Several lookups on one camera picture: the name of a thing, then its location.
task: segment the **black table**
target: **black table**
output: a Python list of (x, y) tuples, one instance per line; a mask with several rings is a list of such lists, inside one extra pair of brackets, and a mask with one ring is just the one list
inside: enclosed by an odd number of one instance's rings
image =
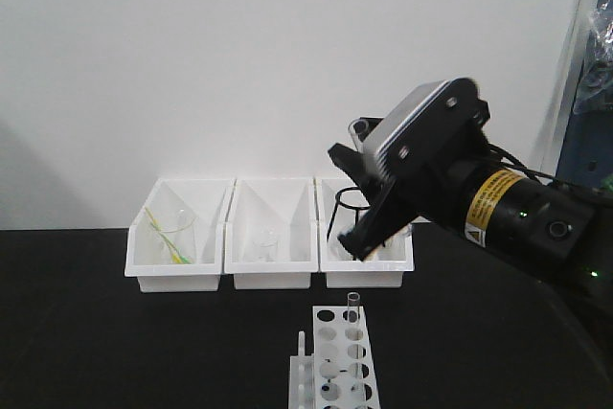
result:
[[(359, 289), (384, 409), (610, 408), (598, 356), (543, 284), (434, 225), (401, 289)], [(0, 407), (286, 408), (311, 306), (347, 290), (141, 294), (126, 230), (0, 233)]]

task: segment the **rack hole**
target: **rack hole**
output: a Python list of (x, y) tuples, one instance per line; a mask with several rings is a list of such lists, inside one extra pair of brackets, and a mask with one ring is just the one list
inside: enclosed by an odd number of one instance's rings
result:
[(334, 401), (341, 396), (341, 389), (335, 383), (325, 383), (322, 385), (321, 395), (326, 401)]
[(323, 378), (336, 378), (339, 374), (341, 374), (341, 370), (335, 363), (323, 363), (319, 367), (319, 374)]
[[(355, 311), (351, 311), (351, 315), (349, 317), (349, 319), (350, 319), (349, 322), (350, 323), (355, 323), (359, 319), (359, 317), (360, 317), (359, 313), (356, 313)], [(346, 310), (343, 312), (343, 319), (345, 321), (347, 321), (347, 311)]]
[(332, 328), (321, 328), (317, 331), (317, 335), (324, 340), (334, 340), (334, 337), (336, 337), (336, 331)]
[(366, 356), (366, 349), (359, 344), (349, 345), (347, 347), (347, 354), (350, 358), (361, 359)]
[(324, 323), (328, 323), (334, 319), (334, 312), (331, 310), (319, 310), (317, 312), (317, 318)]
[(364, 337), (364, 332), (362, 331), (362, 329), (349, 328), (345, 329), (345, 336), (349, 340), (362, 340), (362, 337)]
[(352, 386), (352, 395), (355, 398), (368, 401), (373, 396), (373, 389), (366, 383), (355, 383)]
[(353, 378), (365, 378), (371, 373), (367, 365), (361, 363), (352, 363), (348, 368), (349, 375)]

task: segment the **white plastic tray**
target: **white plastic tray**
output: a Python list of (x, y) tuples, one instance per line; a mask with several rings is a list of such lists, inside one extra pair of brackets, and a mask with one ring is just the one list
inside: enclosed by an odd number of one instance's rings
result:
[[(137, 277), (143, 292), (217, 290), (223, 261), (224, 221), (233, 179), (159, 179), (129, 228), (125, 275)], [(172, 263), (145, 211), (154, 216), (186, 208), (193, 221), (193, 263)]]
[(317, 268), (313, 179), (237, 181), (224, 263), (235, 288), (309, 288)]
[(403, 229), (388, 240), (386, 248), (379, 247), (371, 260), (353, 261), (335, 235), (338, 229), (353, 225), (353, 211), (339, 207), (329, 241), (326, 239), (326, 233), (334, 209), (334, 195), (354, 184), (347, 178), (316, 178), (315, 185), (319, 212), (320, 269), (326, 273), (327, 286), (402, 286), (403, 273), (413, 270), (413, 245), (408, 230)]

